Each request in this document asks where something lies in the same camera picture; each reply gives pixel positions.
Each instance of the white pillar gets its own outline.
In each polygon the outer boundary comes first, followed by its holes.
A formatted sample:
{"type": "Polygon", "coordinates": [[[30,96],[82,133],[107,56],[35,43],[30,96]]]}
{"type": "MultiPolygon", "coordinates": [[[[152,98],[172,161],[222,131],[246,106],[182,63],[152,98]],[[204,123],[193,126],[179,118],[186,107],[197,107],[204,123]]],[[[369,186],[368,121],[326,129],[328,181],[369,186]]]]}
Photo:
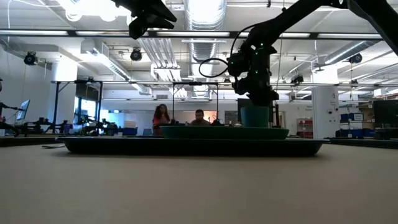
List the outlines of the white pillar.
{"type": "MultiPolygon", "coordinates": [[[[332,65],[313,74],[314,83],[338,83],[337,68],[332,65]]],[[[339,93],[337,86],[312,89],[314,139],[336,137],[340,129],[339,93]]]]}
{"type": "MultiPolygon", "coordinates": [[[[58,63],[52,65],[53,81],[75,81],[77,79],[78,65],[69,58],[64,58],[58,63]]],[[[56,84],[52,84],[49,93],[49,110],[48,119],[53,121],[55,106],[55,90],[56,84]]],[[[75,105],[76,85],[71,83],[67,85],[58,95],[58,110],[56,123],[62,123],[64,120],[73,122],[74,105],[75,105]]]]}

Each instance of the woman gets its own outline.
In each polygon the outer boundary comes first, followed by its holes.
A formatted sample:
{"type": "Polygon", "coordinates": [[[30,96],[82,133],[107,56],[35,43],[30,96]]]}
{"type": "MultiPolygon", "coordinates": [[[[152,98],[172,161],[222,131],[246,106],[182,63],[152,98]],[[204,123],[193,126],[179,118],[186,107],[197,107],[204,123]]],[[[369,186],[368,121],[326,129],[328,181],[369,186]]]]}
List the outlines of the woman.
{"type": "Polygon", "coordinates": [[[161,124],[169,124],[170,123],[170,116],[167,112],[167,106],[161,104],[156,107],[154,119],[152,120],[153,126],[152,129],[154,130],[154,136],[161,136],[162,130],[160,129],[161,124]]]}

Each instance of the table surface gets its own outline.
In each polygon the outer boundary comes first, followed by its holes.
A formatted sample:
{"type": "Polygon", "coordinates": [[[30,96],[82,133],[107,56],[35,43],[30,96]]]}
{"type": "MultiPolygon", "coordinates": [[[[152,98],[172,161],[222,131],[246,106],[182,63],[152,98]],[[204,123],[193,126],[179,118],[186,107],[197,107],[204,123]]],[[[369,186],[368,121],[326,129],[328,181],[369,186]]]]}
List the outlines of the table surface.
{"type": "Polygon", "coordinates": [[[398,223],[397,170],[396,150],[329,144],[311,158],[5,147],[0,223],[398,223]]]}

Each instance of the dark hair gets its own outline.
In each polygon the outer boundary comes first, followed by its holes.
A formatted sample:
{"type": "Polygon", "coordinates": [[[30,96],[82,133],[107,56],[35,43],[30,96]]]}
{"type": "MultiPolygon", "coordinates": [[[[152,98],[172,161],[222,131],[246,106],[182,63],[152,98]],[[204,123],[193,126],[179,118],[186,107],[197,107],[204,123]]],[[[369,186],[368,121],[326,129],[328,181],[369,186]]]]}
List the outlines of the dark hair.
{"type": "Polygon", "coordinates": [[[156,118],[156,119],[162,118],[162,113],[160,112],[160,107],[161,106],[164,106],[164,108],[166,108],[166,112],[164,113],[164,116],[166,117],[167,121],[170,121],[170,116],[169,116],[169,112],[167,111],[167,106],[164,105],[164,104],[156,106],[154,118],[156,118]]]}

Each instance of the teal cup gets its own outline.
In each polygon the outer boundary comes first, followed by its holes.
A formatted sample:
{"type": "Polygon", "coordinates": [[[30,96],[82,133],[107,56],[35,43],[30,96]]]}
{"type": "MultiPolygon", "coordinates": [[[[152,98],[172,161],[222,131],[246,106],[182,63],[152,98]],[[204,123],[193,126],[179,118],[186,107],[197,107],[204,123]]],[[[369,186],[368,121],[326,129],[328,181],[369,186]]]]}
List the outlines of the teal cup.
{"type": "Polygon", "coordinates": [[[269,107],[245,106],[241,108],[242,125],[247,128],[268,128],[269,107]]]}

